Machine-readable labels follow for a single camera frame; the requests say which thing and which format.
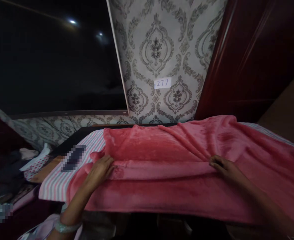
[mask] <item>pink blanket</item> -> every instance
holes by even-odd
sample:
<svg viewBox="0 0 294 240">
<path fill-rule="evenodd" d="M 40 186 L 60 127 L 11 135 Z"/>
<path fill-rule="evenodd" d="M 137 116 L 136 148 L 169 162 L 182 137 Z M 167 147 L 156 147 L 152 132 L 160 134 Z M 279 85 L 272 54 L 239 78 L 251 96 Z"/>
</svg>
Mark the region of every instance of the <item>pink blanket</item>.
<svg viewBox="0 0 294 240">
<path fill-rule="evenodd" d="M 173 127 L 104 129 L 106 146 L 93 161 L 110 154 L 118 167 L 91 196 L 86 210 L 193 214 L 223 221 L 260 223 L 254 206 L 222 180 L 208 159 L 231 161 L 294 220 L 294 147 L 216 116 Z M 68 203 L 92 163 L 71 180 Z"/>
</svg>

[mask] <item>damask wallpaper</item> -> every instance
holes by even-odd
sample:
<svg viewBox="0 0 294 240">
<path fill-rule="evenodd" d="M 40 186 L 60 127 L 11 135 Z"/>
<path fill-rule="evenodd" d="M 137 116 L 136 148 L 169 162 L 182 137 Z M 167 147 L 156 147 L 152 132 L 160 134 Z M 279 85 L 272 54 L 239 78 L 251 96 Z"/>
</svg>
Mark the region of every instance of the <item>damask wallpaper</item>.
<svg viewBox="0 0 294 240">
<path fill-rule="evenodd" d="M 227 0 L 110 0 L 130 116 L 0 118 L 35 149 L 93 124 L 193 119 Z M 172 77 L 172 87 L 153 80 Z"/>
</svg>

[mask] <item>polka dot fabric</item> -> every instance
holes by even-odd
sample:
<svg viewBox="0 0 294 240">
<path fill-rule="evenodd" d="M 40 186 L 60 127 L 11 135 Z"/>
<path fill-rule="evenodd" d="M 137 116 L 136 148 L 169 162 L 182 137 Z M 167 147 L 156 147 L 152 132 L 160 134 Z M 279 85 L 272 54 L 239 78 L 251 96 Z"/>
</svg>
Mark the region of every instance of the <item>polka dot fabric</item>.
<svg viewBox="0 0 294 240">
<path fill-rule="evenodd" d="M 29 163 L 20 168 L 23 172 L 24 178 L 30 181 L 43 167 L 43 165 L 49 160 L 49 153 L 51 151 L 50 146 L 45 143 L 41 153 L 33 158 Z"/>
</svg>

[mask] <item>person's right hand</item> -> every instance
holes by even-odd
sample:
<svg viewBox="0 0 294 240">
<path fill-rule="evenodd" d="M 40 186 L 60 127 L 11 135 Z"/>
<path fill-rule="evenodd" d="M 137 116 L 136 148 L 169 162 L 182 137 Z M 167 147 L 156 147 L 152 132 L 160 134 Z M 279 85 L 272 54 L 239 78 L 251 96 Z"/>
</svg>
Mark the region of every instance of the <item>person's right hand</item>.
<svg viewBox="0 0 294 240">
<path fill-rule="evenodd" d="M 116 167 L 111 166 L 112 163 L 113 158 L 110 155 L 104 156 L 96 161 L 82 184 L 84 188 L 93 193 L 93 191 L 106 180 L 112 170 Z"/>
<path fill-rule="evenodd" d="M 210 158 L 209 165 L 216 169 L 226 180 L 239 186 L 246 186 L 249 179 L 232 162 L 221 156 L 214 155 Z"/>
</svg>

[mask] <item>number label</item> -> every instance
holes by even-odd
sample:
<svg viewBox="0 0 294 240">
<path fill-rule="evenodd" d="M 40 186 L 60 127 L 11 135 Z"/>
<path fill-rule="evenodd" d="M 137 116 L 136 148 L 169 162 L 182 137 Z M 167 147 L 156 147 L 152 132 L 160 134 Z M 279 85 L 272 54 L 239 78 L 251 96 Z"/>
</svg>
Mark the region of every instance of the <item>number label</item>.
<svg viewBox="0 0 294 240">
<path fill-rule="evenodd" d="M 159 78 L 154 80 L 154 89 L 158 88 L 170 88 L 171 87 L 171 77 Z"/>
</svg>

